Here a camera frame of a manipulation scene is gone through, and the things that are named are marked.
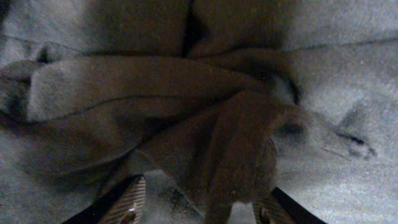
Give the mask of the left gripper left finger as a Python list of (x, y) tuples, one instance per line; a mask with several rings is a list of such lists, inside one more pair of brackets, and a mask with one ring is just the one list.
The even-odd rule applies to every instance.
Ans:
[(139, 223), (146, 202), (146, 180), (135, 175), (120, 183), (64, 224)]

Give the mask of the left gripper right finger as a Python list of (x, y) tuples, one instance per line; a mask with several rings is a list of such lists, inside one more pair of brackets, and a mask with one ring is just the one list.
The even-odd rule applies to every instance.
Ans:
[(278, 187), (252, 205), (256, 224), (326, 224)]

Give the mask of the black t-shirt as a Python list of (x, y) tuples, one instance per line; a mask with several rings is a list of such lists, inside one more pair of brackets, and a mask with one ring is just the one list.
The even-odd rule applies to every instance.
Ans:
[(1, 222), (397, 222), (396, 1), (2, 1)]

